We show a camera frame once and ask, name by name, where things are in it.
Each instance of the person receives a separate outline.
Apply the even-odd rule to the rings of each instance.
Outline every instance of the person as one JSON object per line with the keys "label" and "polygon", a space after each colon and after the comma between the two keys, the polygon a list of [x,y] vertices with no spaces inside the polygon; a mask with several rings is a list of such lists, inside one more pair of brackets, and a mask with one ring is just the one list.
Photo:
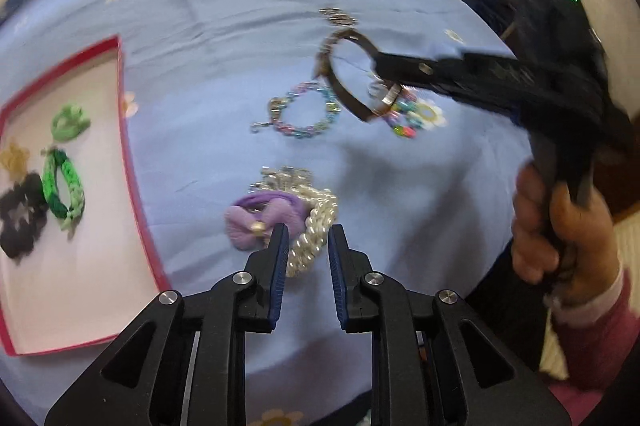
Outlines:
{"label": "person", "polygon": [[[539,284],[558,268],[559,254],[541,235],[547,192],[533,165],[520,171],[513,198],[513,271]],[[630,277],[618,259],[613,221],[601,194],[592,189],[587,207],[571,203],[566,184],[550,198],[549,218],[556,234],[575,244],[574,276],[547,298],[552,326],[564,352],[569,377],[549,388],[580,424],[619,373],[638,333],[640,319],[629,308]]]}

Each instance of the purple bow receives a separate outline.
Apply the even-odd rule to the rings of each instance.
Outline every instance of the purple bow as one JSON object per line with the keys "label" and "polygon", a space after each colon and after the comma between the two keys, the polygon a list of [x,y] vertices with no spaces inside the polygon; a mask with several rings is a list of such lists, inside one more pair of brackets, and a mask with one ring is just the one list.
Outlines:
{"label": "purple bow", "polygon": [[305,221],[292,203],[279,197],[273,198],[260,213],[249,213],[244,207],[232,205],[225,211],[225,223],[226,235],[239,250],[261,247],[277,223],[287,226],[292,239],[305,230]]}

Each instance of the brown leather bracelet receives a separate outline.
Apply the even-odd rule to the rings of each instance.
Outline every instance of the brown leather bracelet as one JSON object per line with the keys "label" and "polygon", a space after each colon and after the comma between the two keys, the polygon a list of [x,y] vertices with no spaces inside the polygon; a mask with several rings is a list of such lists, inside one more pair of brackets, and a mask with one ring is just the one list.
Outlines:
{"label": "brown leather bracelet", "polygon": [[322,42],[320,52],[316,58],[316,77],[324,77],[327,83],[329,83],[329,86],[334,90],[335,96],[340,103],[361,121],[369,122],[377,117],[382,117],[391,110],[394,102],[396,102],[396,99],[402,93],[402,86],[383,80],[383,84],[388,89],[388,92],[377,106],[369,108],[366,104],[360,102],[342,85],[331,65],[331,52],[335,44],[340,40],[347,40],[357,44],[372,60],[378,55],[376,46],[357,30],[353,28],[341,28]]}

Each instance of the bed sheet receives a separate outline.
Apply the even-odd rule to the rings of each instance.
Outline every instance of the bed sheet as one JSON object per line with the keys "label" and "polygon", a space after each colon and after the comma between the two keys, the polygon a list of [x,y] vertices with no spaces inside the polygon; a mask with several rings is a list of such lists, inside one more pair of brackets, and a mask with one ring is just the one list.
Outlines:
{"label": "bed sheet", "polygon": [[[140,106],[128,126],[143,210],[166,274],[185,295],[244,266],[222,214],[264,165],[310,169],[314,185],[338,196],[350,246],[376,269],[408,289],[466,295],[510,237],[514,176],[530,154],[526,135],[434,94],[448,124],[415,140],[345,111],[313,139],[272,129],[253,135],[249,125],[265,120],[267,101],[310,78],[333,30],[318,13],[325,7],[352,14],[386,52],[510,55],[459,0],[31,0],[0,27],[0,100],[83,47],[121,35],[125,87]],[[338,73],[365,80],[363,54],[340,52]],[[320,104],[304,96],[287,120],[315,120]],[[0,377],[43,424],[100,351],[0,354]],[[294,412],[293,424],[308,424],[370,389],[370,377],[370,338],[340,330],[323,253],[306,275],[287,280],[274,333],[247,336],[247,421],[258,426],[274,415],[265,412],[282,410]]]}

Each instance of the white sleeve cuff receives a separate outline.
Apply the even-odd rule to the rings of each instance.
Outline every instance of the white sleeve cuff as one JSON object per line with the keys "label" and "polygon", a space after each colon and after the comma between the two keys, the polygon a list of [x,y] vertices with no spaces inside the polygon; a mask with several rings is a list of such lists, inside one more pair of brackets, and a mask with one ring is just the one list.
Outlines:
{"label": "white sleeve cuff", "polygon": [[559,325],[567,325],[574,329],[583,329],[593,325],[609,312],[616,304],[624,285],[623,268],[620,266],[618,276],[611,287],[593,300],[579,307],[563,307],[559,298],[545,297],[546,305],[551,309]]}

